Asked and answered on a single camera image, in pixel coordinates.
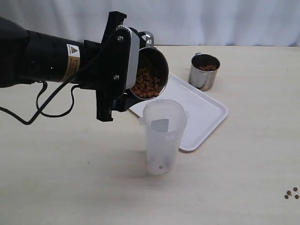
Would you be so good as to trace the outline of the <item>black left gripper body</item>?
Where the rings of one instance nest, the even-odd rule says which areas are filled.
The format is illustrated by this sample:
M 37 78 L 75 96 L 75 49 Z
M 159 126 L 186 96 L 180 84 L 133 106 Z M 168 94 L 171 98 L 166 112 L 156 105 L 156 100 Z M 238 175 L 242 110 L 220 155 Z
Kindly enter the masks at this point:
M 125 91 L 131 47 L 131 32 L 123 26 L 127 15 L 109 12 L 100 52 L 83 76 L 83 88 L 96 92 L 96 119 L 113 121 L 113 101 Z

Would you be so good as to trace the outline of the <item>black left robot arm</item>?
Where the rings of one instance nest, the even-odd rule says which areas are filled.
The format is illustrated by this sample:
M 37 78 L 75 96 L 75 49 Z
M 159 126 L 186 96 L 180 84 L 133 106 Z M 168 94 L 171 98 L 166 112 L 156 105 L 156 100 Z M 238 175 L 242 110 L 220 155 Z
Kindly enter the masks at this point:
M 124 112 L 140 102 L 131 91 L 136 82 L 140 39 L 123 25 L 124 13 L 108 15 L 101 43 L 50 36 L 0 20 L 0 85 L 57 82 L 60 88 L 96 92 L 96 117 L 112 121 L 112 111 Z

